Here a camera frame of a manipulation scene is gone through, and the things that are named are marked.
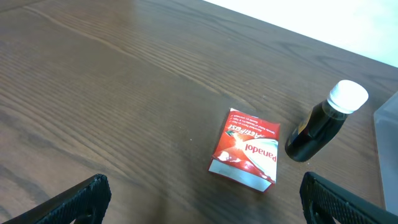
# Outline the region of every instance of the white bottle cap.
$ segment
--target white bottle cap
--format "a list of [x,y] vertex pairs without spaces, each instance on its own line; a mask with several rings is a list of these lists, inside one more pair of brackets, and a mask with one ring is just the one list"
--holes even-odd
[[330,91],[328,102],[335,110],[350,114],[368,100],[368,93],[360,84],[342,80]]

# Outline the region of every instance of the black bottle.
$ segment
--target black bottle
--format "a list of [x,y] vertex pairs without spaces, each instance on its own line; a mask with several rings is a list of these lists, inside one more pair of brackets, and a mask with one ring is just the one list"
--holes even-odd
[[297,162],[305,162],[335,137],[349,114],[368,99],[367,91],[359,84],[342,80],[331,90],[327,100],[314,106],[286,141],[287,155]]

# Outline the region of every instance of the bottle neck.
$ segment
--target bottle neck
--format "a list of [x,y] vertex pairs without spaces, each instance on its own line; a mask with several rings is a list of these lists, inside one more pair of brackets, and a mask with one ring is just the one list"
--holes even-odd
[[336,120],[345,120],[348,117],[348,114],[342,113],[340,111],[337,111],[334,109],[328,102],[328,100],[325,100],[322,102],[322,109],[325,114],[327,114],[329,117],[336,119]]

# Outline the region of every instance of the small glass bottle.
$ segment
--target small glass bottle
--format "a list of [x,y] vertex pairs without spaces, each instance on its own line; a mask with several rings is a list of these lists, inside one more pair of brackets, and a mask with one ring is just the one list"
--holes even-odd
[[305,162],[335,137],[349,114],[368,100],[367,91],[359,84],[342,80],[330,91],[329,97],[314,106],[286,141],[287,155]]

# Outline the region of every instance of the wood grain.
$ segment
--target wood grain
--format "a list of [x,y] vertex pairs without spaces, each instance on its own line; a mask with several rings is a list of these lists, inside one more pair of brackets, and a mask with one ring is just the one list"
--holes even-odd
[[[0,222],[108,176],[104,223],[304,223],[308,170],[383,207],[373,113],[398,69],[194,0],[45,0],[0,13]],[[369,92],[306,163],[284,142],[335,83]],[[229,107],[282,124],[265,195],[206,169]]]

